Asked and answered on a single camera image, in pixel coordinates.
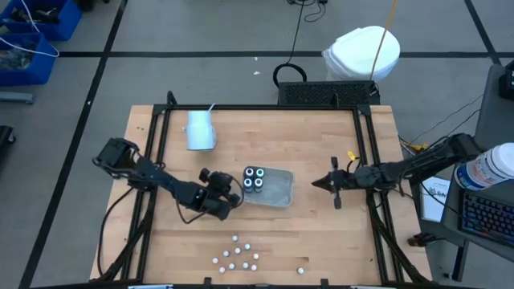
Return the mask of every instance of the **concrete floor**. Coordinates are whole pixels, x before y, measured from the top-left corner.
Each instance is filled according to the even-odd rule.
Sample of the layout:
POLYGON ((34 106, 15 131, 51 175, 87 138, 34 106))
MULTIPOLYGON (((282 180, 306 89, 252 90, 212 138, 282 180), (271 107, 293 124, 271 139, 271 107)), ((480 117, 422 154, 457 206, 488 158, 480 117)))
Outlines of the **concrete floor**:
MULTIPOLYGON (((0 7, 7 0, 0 0, 0 7)), ((392 0, 332 0, 318 22, 302 22, 298 51, 322 51, 335 38, 357 27, 386 23, 392 0)), ((475 8, 503 64, 514 57, 512 0, 474 1, 475 8)), ((0 104, 0 124, 15 127, 18 142, 7 156, 0 181, 0 279, 17 287, 41 226, 75 127, 97 73, 101 51, 120 0, 85 14, 72 39, 54 43, 61 51, 87 51, 87 58, 69 53, 55 62, 44 86, 1 88, 32 92, 34 105, 0 104)), ((128 0, 112 51, 288 51, 299 6, 285 0, 128 0)), ((316 11, 314 6, 306 12, 316 11)), ((420 132, 472 101, 483 92, 488 57, 471 58, 435 52, 487 52, 464 1, 410 0, 398 3, 391 26, 403 52, 427 52, 401 58, 381 81, 381 102, 393 106, 400 135, 412 140, 420 132)), ((111 136, 123 136, 134 104, 165 101, 173 90, 181 104, 274 104, 271 81, 284 57, 109 58, 91 113, 63 191, 47 245, 32 286, 88 280, 112 180, 95 168, 95 156, 111 136)), ((321 57, 294 58, 309 80, 324 80, 321 57)), ((281 72, 281 81, 298 75, 281 72)), ((419 138, 430 143, 446 134, 479 107, 464 109, 419 138)), ((476 117, 456 132, 475 131, 476 117)), ((453 267, 456 248, 439 242, 427 248, 435 280, 446 284, 509 287, 514 264, 472 246, 462 283, 443 278, 453 267)))

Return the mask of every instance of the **wooden table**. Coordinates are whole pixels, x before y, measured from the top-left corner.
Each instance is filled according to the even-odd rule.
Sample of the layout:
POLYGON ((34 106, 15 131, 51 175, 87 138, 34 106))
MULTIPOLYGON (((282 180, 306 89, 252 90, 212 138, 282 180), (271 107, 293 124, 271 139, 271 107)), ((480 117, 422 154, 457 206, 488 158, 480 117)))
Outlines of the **wooden table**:
MULTIPOLYGON (((132 108, 125 138, 145 147, 151 106, 132 108)), ((393 113, 389 106, 372 107, 373 125, 382 161, 399 161, 402 152, 393 113)), ((330 157, 341 166, 349 161, 348 151, 358 155, 351 112, 343 111, 213 111, 218 143, 212 152, 186 149, 187 112, 172 111, 164 162, 165 170, 184 181, 198 181, 201 168, 223 171, 241 179, 247 165, 281 168, 295 174, 294 197, 287 209, 243 204, 223 222, 204 216, 190 225, 177 215, 171 194, 160 189, 149 246, 145 283, 273 283, 317 285, 320 279, 331 284, 379 284, 375 248, 365 204, 364 190, 344 191, 342 210, 333 208, 332 196, 311 182, 330 168, 330 157), (231 236, 237 234, 239 242, 231 236), (223 251, 251 244, 241 255, 222 256, 223 251), (254 262, 251 254, 259 253, 254 262), (211 260, 218 257, 220 263, 211 260), (257 271, 244 271, 241 264, 256 263, 257 271), (220 266, 235 263, 235 271, 220 274, 220 266), (305 273, 298 275, 296 268, 305 273)), ((361 119, 369 162, 371 150, 361 119)), ((157 154, 161 124, 157 127, 152 155, 157 154)), ((115 181, 109 204, 124 191, 126 181, 115 181)), ((133 212, 135 194, 123 200, 111 213, 104 233, 104 268, 125 244, 133 212)), ((408 246, 406 240, 420 232, 414 204, 408 197, 390 193, 390 207, 399 246, 419 271, 431 279, 423 248, 408 246)), ((185 211, 186 218, 195 212, 185 211)), ((385 258, 390 252, 384 243, 385 258)), ((134 252, 131 276, 135 275, 139 249, 134 252)), ((394 278, 388 263, 389 277, 394 278)), ((92 278, 97 276, 93 266, 92 278)))

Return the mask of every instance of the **white mug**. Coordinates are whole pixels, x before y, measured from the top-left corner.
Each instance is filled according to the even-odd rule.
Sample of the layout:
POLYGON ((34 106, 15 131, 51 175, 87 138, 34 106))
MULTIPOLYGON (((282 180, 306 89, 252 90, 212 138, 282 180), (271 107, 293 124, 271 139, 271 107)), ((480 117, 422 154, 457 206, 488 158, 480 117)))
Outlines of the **white mug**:
POLYGON ((187 112, 187 149, 211 150, 216 145, 216 131, 210 120, 210 111, 187 112))

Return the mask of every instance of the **white bottle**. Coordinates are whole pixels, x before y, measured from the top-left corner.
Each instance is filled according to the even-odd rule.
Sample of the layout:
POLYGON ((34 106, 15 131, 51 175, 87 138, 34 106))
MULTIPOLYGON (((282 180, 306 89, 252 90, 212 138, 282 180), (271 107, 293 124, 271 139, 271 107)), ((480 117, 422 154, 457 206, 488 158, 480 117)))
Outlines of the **white bottle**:
POLYGON ((514 179, 514 143, 497 145, 455 170, 460 187, 474 191, 514 179))

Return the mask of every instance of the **blue crate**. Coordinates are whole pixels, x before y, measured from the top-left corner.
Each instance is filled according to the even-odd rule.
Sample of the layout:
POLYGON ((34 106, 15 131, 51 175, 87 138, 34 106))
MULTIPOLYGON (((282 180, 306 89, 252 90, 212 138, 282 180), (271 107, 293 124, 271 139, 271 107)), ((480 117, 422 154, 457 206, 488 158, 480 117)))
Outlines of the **blue crate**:
MULTIPOLYGON (((40 33, 29 33, 22 35, 0 35, 8 43, 19 46, 23 44, 23 40, 29 40, 37 43, 36 51, 45 52, 50 55, 55 55, 54 48, 45 39, 44 35, 40 33)), ((10 46, 4 42, 0 42, 0 50, 11 49, 10 46)), ((34 54, 31 64, 26 69, 13 69, 13 70, 0 70, 0 87, 3 86, 16 86, 16 85, 31 85, 31 84, 45 84, 51 74, 51 69, 54 67, 55 58, 47 55, 34 54)))
MULTIPOLYGON (((39 8, 59 7, 59 24, 36 23, 38 29, 45 35, 48 40, 69 40, 73 35, 73 31, 77 27, 82 11, 75 4, 74 0, 24 0, 29 9, 33 6, 39 8)), ((6 9, 0 14, 0 26, 3 24, 13 33, 32 33, 36 32, 30 22, 12 22, 9 21, 10 15, 14 8, 23 9, 25 7, 21 0, 11 0, 6 9)))

